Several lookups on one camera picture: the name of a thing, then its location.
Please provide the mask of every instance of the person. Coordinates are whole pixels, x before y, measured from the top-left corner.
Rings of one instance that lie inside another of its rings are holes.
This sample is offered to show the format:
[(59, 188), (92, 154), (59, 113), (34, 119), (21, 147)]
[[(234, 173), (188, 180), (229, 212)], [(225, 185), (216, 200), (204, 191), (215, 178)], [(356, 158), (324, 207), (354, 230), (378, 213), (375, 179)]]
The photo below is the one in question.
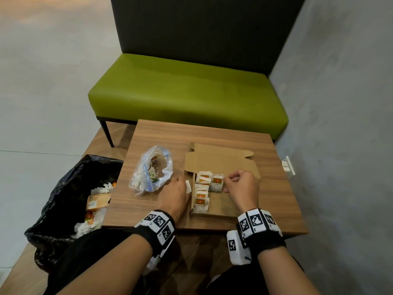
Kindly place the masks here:
[[(223, 192), (229, 193), (241, 213), (258, 208), (258, 179), (251, 172), (237, 170), (226, 177), (224, 183)], [(189, 195), (185, 191), (184, 177), (173, 177), (160, 192), (158, 209), (151, 212), (152, 215), (169, 219), (166, 222), (168, 228), (172, 228), (171, 225), (174, 227), (189, 201)], [(100, 242), (94, 240), (93, 245), (89, 243), (88, 235), (100, 235), (100, 231), (111, 234), (115, 230), (96, 230), (78, 239), (82, 240), (82, 245), (74, 248), (71, 245), (71, 249), (67, 250), (49, 274), (44, 295), (143, 293), (140, 277), (153, 254), (162, 250), (162, 246), (155, 239), (155, 232), (149, 227), (137, 225), (131, 235), (119, 237), (113, 233), (112, 236), (101, 237)], [(253, 234), (245, 241), (249, 243), (252, 260), (255, 262), (233, 266), (208, 285), (207, 294), (319, 294), (296, 260), (288, 253), (278, 232), (266, 230)], [(96, 256), (94, 251), (97, 250), (104, 251), (104, 254), (89, 258), (89, 254)]]

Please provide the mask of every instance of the trash bin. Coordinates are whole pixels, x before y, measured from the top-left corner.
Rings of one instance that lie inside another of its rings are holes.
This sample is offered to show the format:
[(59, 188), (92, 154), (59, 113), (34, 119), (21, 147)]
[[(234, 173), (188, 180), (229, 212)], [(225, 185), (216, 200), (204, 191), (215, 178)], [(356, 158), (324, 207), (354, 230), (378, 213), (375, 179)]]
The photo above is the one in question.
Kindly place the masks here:
[(56, 261), (74, 241), (74, 226), (85, 221), (88, 196), (92, 189), (113, 183), (119, 177), (122, 160), (96, 155), (84, 156), (57, 183), (41, 217), (24, 233), (37, 248), (34, 260), (50, 272)]

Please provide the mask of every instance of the black wristband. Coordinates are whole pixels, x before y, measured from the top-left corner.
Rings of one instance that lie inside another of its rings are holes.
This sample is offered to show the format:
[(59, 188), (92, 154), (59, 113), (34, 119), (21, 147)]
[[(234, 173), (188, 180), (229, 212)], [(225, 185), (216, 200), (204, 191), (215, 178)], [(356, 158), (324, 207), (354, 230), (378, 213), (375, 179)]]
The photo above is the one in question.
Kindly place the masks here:
[(286, 246), (280, 228), (268, 211), (253, 209), (240, 215), (238, 221), (252, 259), (266, 249)]
[(132, 233), (145, 238), (153, 249), (153, 257), (157, 257), (172, 241), (174, 230), (174, 219), (165, 211), (154, 210), (135, 226)]

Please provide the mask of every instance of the wooden floor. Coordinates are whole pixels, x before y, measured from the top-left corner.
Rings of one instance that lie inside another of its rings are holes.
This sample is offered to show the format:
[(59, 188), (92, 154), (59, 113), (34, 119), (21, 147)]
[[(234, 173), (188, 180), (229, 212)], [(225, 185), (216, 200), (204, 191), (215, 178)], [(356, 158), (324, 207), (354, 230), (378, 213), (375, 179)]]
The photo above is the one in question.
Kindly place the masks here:
[[(108, 122), (115, 148), (109, 146), (100, 129), (85, 154), (124, 160), (134, 125)], [(177, 236), (158, 270), (148, 274), (152, 294), (195, 294), (206, 288), (211, 278), (231, 267), (225, 236)], [(28, 244), (0, 289), (0, 295), (41, 295), (47, 273), (34, 263), (35, 248)]]

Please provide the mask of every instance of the tile floor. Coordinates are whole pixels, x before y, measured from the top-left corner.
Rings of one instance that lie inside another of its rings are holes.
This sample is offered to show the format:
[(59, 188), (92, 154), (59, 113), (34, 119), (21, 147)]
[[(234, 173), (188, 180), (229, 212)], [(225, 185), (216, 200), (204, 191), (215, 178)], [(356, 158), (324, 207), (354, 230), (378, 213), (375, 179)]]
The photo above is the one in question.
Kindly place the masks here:
[(97, 132), (87, 93), (120, 53), (110, 0), (0, 0), (0, 285)]

